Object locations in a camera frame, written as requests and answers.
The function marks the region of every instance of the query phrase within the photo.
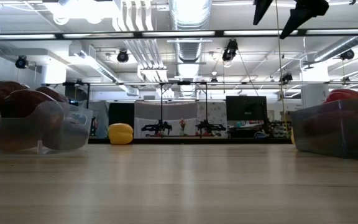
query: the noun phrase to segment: monitor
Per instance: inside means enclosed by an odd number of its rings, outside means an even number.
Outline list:
[[[266,96],[227,96],[226,113],[228,121],[266,121]]]

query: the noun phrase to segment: table surface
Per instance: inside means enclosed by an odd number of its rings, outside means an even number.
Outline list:
[[[0,157],[0,223],[358,224],[358,161],[266,144]]]

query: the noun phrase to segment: yellow object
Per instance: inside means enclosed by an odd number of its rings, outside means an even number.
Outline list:
[[[291,129],[291,142],[295,144],[295,137],[293,136],[293,129]]]
[[[111,144],[129,144],[134,139],[134,130],[128,124],[112,124],[109,127],[109,139]]]

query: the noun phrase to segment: black camera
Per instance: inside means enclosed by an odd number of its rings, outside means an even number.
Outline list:
[[[28,68],[29,61],[27,61],[27,56],[25,56],[25,55],[19,56],[19,58],[16,60],[15,66],[16,66],[16,68],[19,68],[19,69]]]
[[[121,63],[126,63],[129,60],[129,56],[126,49],[121,49],[117,56],[117,61]]]

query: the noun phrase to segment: clear plastic bin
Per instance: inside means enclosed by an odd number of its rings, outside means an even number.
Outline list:
[[[43,102],[25,118],[0,118],[0,155],[83,150],[88,143],[92,114],[91,110],[66,103]]]
[[[358,159],[358,99],[295,111],[291,118],[298,150]]]

